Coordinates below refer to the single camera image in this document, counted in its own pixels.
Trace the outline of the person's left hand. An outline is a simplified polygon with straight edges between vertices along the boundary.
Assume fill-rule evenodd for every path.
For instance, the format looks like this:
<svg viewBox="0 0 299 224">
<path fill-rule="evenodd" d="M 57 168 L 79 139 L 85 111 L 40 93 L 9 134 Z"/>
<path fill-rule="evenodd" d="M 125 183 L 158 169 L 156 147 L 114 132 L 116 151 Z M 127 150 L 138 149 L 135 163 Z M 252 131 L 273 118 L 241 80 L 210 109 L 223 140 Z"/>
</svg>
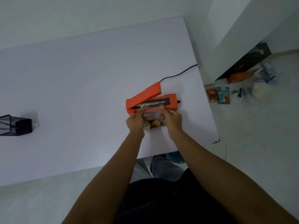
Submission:
<svg viewBox="0 0 299 224">
<path fill-rule="evenodd" d="M 141 136 L 141 138 L 144 138 L 144 120 L 138 120 L 137 119 L 137 113 L 132 116 L 132 117 L 129 117 L 127 120 L 126 120 L 126 125 L 130 131 L 130 133 L 134 134 L 134 135 L 139 135 Z"/>
</svg>

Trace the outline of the person's right hand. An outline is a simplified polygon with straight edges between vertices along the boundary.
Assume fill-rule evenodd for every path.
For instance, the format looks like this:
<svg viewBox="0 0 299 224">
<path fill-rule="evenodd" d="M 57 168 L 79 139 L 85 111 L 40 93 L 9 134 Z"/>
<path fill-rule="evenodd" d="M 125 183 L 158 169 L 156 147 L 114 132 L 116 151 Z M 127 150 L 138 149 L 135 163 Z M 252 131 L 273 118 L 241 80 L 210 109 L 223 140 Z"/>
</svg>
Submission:
<svg viewBox="0 0 299 224">
<path fill-rule="evenodd" d="M 183 132 L 182 115 L 173 110 L 168 110 L 168 113 L 169 114 L 165 119 L 165 123 L 170 139 L 174 139 L 177 135 L 180 135 Z"/>
</svg>

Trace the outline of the clear plastic bag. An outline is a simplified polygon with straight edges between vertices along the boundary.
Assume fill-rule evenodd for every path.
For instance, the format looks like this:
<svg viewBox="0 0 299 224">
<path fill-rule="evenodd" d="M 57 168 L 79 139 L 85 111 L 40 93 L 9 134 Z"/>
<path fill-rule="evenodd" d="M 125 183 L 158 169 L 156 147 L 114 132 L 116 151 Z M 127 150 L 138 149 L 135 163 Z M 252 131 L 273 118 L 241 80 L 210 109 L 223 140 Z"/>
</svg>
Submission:
<svg viewBox="0 0 299 224">
<path fill-rule="evenodd" d="M 165 104 L 164 101 L 154 101 L 154 102 L 140 104 L 139 107 L 141 109 L 144 109 L 145 120 L 159 119 L 165 126 L 165 120 L 163 121 L 160 119 L 160 111 L 161 108 L 164 107 L 164 104 Z"/>
</svg>

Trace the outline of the person's left forearm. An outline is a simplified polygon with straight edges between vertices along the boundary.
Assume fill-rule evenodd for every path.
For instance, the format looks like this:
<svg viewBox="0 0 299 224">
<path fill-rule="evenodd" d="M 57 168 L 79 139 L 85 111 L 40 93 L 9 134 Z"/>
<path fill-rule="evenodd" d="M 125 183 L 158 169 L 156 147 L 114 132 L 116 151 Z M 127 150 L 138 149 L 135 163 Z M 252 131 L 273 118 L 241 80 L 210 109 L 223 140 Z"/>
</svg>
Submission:
<svg viewBox="0 0 299 224">
<path fill-rule="evenodd" d="M 128 189 L 144 131 L 130 130 L 80 194 L 62 224 L 111 224 Z"/>
</svg>

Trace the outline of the person's right forearm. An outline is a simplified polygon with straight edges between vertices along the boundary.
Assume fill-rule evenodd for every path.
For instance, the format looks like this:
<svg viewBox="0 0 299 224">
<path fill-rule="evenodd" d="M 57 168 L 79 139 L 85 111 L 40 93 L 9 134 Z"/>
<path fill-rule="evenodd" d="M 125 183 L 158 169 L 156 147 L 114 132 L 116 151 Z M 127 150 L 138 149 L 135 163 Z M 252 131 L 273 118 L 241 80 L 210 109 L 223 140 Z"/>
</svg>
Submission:
<svg viewBox="0 0 299 224">
<path fill-rule="evenodd" d="M 167 127 L 202 187 L 241 224 L 299 224 L 256 182 L 209 152 L 180 128 Z"/>
</svg>

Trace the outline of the cookies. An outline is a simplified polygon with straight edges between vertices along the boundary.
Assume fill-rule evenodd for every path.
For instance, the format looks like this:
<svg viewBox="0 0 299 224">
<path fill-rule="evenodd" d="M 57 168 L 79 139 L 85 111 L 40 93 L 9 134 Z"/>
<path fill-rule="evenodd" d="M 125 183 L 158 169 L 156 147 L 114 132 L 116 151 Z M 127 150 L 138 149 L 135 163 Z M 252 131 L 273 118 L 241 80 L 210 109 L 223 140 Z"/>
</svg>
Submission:
<svg viewBox="0 0 299 224">
<path fill-rule="evenodd" d="M 144 121 L 144 130 L 150 130 L 154 128 L 161 128 L 164 124 L 159 119 L 148 119 Z"/>
</svg>

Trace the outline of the orange heat sealer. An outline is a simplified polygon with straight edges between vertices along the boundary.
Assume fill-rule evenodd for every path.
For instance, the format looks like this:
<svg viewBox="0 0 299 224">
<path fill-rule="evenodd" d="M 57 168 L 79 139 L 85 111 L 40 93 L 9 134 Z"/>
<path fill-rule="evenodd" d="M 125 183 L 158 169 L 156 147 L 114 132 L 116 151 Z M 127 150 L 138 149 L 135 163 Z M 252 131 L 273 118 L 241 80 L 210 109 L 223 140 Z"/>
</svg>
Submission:
<svg viewBox="0 0 299 224">
<path fill-rule="evenodd" d="M 162 108 L 178 111 L 181 102 L 174 93 L 161 96 L 161 84 L 156 82 L 141 93 L 126 100 L 126 111 L 129 116 L 134 116 L 143 109 L 144 114 L 158 113 Z"/>
</svg>

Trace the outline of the blue stool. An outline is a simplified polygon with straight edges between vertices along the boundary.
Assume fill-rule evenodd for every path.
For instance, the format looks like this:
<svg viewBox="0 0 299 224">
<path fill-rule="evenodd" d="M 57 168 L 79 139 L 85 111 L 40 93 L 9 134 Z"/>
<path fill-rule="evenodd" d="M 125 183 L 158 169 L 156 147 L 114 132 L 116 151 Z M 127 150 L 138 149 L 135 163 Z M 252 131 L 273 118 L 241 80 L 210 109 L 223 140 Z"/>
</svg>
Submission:
<svg viewBox="0 0 299 224">
<path fill-rule="evenodd" d="M 176 164 L 185 163 L 184 158 L 182 157 L 181 153 L 178 150 L 174 152 L 166 153 L 166 158 Z"/>
</svg>

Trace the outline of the red snack packet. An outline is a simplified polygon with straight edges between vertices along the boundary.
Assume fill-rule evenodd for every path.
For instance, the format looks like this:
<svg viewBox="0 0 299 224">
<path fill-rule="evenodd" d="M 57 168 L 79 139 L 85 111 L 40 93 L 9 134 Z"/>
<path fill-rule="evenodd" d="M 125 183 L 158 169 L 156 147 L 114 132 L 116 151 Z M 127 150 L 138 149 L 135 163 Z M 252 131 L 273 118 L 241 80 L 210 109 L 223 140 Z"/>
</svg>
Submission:
<svg viewBox="0 0 299 224">
<path fill-rule="evenodd" d="M 219 101 L 216 87 L 206 88 L 205 90 L 210 103 Z"/>
</svg>

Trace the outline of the grey trousers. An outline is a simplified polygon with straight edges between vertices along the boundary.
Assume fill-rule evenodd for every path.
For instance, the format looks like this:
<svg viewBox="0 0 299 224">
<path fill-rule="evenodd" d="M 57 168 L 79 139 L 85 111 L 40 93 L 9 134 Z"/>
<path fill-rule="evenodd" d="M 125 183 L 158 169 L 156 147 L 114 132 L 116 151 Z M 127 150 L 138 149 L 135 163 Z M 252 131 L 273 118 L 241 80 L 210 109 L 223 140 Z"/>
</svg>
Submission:
<svg viewBox="0 0 299 224">
<path fill-rule="evenodd" d="M 149 171 L 143 159 L 137 159 L 130 183 L 151 178 L 161 178 L 168 181 L 177 181 L 184 173 L 184 169 L 172 163 L 162 155 L 152 158 L 151 171 Z"/>
</svg>

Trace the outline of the teal snack packet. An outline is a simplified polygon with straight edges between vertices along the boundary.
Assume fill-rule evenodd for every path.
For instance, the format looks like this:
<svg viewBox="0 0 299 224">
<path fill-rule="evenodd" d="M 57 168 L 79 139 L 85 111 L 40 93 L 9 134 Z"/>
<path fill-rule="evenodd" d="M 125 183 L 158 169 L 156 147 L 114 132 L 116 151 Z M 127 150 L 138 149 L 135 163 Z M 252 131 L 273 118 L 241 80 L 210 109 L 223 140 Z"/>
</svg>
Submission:
<svg viewBox="0 0 299 224">
<path fill-rule="evenodd" d="M 218 94 L 219 104 L 230 104 L 230 88 L 227 86 L 217 86 L 216 91 Z"/>
</svg>

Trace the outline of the clear plastic cup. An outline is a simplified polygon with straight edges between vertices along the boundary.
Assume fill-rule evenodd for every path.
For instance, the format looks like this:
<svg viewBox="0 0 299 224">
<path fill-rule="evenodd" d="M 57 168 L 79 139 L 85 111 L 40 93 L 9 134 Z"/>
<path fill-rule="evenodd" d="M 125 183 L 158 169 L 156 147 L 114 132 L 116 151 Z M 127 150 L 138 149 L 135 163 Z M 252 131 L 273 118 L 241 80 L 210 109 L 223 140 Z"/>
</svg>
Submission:
<svg viewBox="0 0 299 224">
<path fill-rule="evenodd" d="M 240 104 L 242 103 L 244 100 L 245 100 L 245 97 L 246 97 L 246 93 L 244 92 L 244 90 L 242 89 L 242 97 L 238 97 L 238 93 L 240 92 L 240 89 L 238 90 L 233 90 L 231 93 L 230 93 L 230 100 L 233 104 Z"/>
</svg>

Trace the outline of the orange box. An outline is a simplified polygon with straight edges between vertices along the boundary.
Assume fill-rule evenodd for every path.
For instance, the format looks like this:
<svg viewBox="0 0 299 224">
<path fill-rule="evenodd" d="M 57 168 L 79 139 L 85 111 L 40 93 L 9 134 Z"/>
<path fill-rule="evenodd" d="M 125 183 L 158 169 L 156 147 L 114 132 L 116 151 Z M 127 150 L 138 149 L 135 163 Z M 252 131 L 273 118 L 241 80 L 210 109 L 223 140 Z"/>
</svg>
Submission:
<svg viewBox="0 0 299 224">
<path fill-rule="evenodd" d="M 231 74 L 226 78 L 228 84 L 239 83 L 249 79 L 256 70 L 244 71 Z"/>
</svg>

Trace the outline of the black shirt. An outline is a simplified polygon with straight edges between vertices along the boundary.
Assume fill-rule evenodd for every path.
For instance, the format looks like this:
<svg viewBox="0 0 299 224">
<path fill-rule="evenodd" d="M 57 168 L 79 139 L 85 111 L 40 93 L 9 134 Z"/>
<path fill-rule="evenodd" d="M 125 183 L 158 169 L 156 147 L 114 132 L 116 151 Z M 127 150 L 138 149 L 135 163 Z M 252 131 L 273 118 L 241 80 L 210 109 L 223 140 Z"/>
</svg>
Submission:
<svg viewBox="0 0 299 224">
<path fill-rule="evenodd" d="M 130 183 L 113 224 L 237 224 L 190 169 L 179 180 Z"/>
</svg>

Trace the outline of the white paper roll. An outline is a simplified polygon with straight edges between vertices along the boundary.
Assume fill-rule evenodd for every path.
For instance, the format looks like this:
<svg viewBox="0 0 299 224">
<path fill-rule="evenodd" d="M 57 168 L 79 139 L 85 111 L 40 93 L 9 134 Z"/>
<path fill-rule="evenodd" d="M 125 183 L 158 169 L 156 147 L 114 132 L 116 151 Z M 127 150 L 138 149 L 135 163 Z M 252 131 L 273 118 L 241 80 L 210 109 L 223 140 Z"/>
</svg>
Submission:
<svg viewBox="0 0 299 224">
<path fill-rule="evenodd" d="M 265 82 L 255 82 L 252 87 L 252 96 L 262 100 L 269 94 L 270 89 L 270 85 Z"/>
</svg>

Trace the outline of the black box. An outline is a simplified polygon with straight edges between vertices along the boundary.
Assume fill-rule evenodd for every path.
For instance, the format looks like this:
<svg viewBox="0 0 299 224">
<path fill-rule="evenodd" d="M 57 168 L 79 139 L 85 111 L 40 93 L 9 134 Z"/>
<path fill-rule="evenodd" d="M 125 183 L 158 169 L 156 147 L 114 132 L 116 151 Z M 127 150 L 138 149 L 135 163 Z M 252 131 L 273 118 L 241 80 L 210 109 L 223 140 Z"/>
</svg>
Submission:
<svg viewBox="0 0 299 224">
<path fill-rule="evenodd" d="M 248 71 L 271 54 L 271 50 L 266 42 L 259 43 L 216 80 L 227 78 L 235 73 Z"/>
</svg>

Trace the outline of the blue and white plastic bag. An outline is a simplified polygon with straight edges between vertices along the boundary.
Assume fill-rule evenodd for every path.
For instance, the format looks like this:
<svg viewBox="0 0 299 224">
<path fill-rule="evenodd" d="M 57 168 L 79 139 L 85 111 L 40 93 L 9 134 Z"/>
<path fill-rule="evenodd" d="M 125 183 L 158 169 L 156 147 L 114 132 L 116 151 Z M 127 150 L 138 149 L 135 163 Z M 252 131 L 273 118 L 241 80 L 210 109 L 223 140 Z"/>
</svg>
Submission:
<svg viewBox="0 0 299 224">
<path fill-rule="evenodd" d="M 277 74 L 270 62 L 261 63 L 261 67 L 254 72 L 254 80 L 262 80 L 268 85 L 277 85 Z"/>
</svg>

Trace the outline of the black mesh desk organizer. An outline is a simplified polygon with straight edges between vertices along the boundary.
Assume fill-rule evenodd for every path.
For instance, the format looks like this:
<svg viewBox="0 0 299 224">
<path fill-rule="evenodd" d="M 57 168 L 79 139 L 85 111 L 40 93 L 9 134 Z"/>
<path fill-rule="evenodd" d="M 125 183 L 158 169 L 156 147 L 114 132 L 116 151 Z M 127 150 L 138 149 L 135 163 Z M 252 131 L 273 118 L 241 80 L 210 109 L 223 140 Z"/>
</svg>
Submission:
<svg viewBox="0 0 299 224">
<path fill-rule="evenodd" d="M 0 136 L 21 136 L 33 132 L 32 120 L 11 115 L 0 117 Z"/>
</svg>

